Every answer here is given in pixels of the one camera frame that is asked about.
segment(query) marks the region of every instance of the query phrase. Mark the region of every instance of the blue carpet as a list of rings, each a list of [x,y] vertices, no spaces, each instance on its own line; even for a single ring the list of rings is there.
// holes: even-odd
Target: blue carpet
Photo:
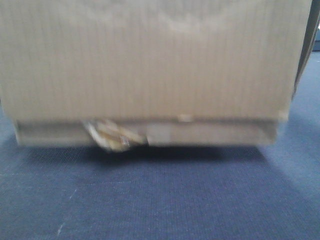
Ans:
[[[319,240],[320,53],[268,147],[17,146],[0,115],[1,240]]]

